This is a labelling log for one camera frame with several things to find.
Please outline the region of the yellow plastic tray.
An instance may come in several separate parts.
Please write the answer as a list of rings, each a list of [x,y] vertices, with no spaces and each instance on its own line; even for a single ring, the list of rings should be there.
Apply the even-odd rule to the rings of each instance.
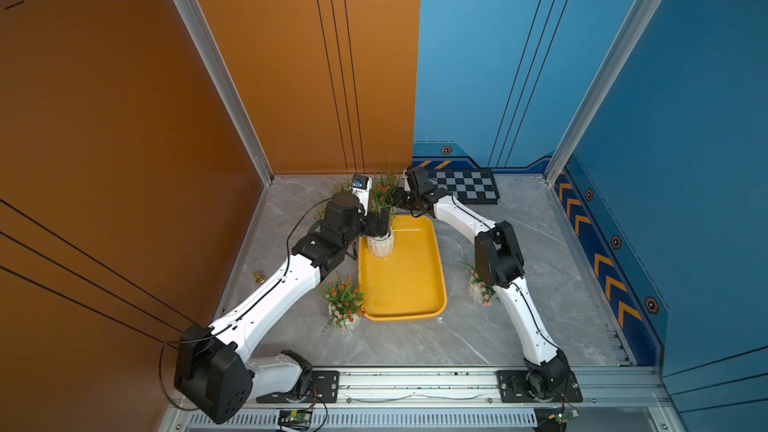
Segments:
[[[374,322],[426,320],[447,306],[438,240],[429,217],[399,215],[392,222],[393,249],[377,257],[369,239],[359,241],[358,283],[365,316]]]

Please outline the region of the potted plant pink flowers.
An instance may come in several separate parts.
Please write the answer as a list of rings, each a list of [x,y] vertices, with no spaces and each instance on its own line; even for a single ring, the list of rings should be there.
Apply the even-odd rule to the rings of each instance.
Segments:
[[[491,307],[494,300],[497,299],[497,294],[493,287],[487,285],[480,278],[475,267],[467,260],[463,259],[462,264],[466,267],[467,274],[469,275],[468,294],[470,298],[483,307]]]

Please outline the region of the potted plant orange flowers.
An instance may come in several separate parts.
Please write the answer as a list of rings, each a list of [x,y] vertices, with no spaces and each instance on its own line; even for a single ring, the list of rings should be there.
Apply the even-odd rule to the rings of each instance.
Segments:
[[[342,182],[336,182],[332,185],[331,191],[329,194],[329,197],[327,199],[323,199],[314,209],[314,219],[315,220],[322,220],[325,217],[327,204],[331,201],[331,198],[336,195],[337,193],[341,192],[350,192],[351,191],[351,181],[346,180]]]

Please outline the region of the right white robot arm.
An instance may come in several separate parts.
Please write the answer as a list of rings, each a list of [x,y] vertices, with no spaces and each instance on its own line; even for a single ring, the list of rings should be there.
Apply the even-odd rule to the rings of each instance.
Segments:
[[[422,167],[405,170],[404,180],[405,185],[396,193],[398,207],[428,214],[474,242],[474,269],[496,293],[521,341],[527,394],[541,402],[565,401],[576,380],[566,354],[547,331],[531,297],[513,226],[472,211],[453,193],[433,184]]]

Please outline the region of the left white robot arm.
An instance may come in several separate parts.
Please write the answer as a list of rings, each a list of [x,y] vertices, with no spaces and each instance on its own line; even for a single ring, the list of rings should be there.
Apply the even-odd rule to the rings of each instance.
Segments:
[[[335,193],[324,217],[287,248],[286,260],[262,287],[210,325],[192,324],[183,332],[174,386],[214,423],[228,421],[249,399],[302,399],[310,391],[312,366],[299,354],[251,356],[277,321],[343,262],[351,244],[382,230],[384,220],[368,202],[359,186]]]

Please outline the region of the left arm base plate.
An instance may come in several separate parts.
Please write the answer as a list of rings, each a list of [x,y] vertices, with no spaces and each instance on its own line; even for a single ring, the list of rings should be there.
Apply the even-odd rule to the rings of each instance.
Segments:
[[[333,404],[337,402],[339,392],[339,372],[335,370],[313,371],[310,385],[303,393],[272,393],[258,397],[259,404],[289,403],[312,404],[323,402]]]

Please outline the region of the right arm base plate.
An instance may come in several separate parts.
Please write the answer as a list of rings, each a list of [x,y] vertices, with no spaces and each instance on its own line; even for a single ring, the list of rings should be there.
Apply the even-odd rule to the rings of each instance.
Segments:
[[[573,372],[562,379],[550,380],[543,373],[524,370],[496,372],[501,400],[504,403],[571,403],[583,401],[580,384]]]

